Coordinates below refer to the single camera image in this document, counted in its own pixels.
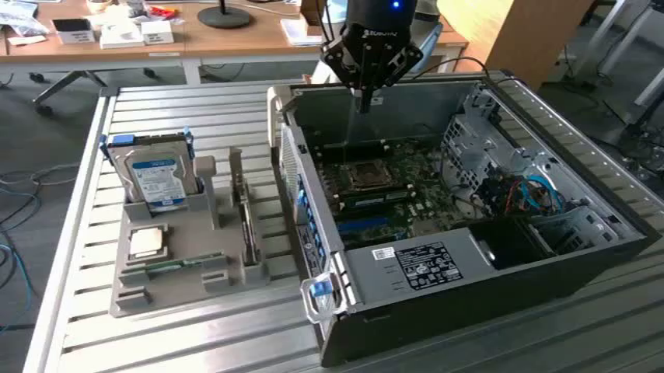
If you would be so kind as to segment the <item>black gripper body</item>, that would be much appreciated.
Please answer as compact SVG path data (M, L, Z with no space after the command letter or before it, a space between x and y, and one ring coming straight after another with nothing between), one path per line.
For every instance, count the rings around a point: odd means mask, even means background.
M359 54L366 45L385 44L397 51L411 44L411 21L417 1L357 0L346 7L346 29L341 40L351 54Z

